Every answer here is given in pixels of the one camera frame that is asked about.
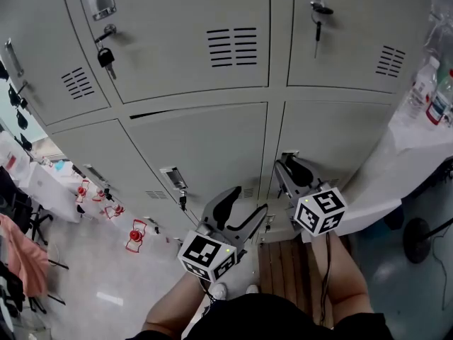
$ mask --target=floor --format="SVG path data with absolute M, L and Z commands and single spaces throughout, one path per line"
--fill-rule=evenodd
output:
M 70 270 L 52 267 L 51 293 L 67 306 L 44 299 L 41 315 L 54 340 L 126 339 L 142 327 L 149 309 L 184 274 L 175 258 L 161 261 L 150 251 L 133 254 L 124 247 L 127 233 L 110 222 L 83 219 L 79 224 L 54 220 L 43 225 L 51 259 Z M 258 254 L 248 249 L 241 263 L 221 278 L 229 297 L 258 283 Z M 195 315 L 194 322 L 209 301 Z
M 405 199 L 403 209 L 403 228 L 414 217 L 427 220 L 430 228 L 435 228 L 453 217 L 453 182 L 439 183 L 415 200 Z M 402 247 L 403 229 L 391 231 L 383 221 L 353 238 L 354 255 L 367 279 L 372 306 L 385 314 L 397 340 L 443 339 L 453 327 L 453 228 L 443 233 L 432 248 L 448 275 L 444 311 L 445 277 L 432 249 L 424 262 L 410 263 Z

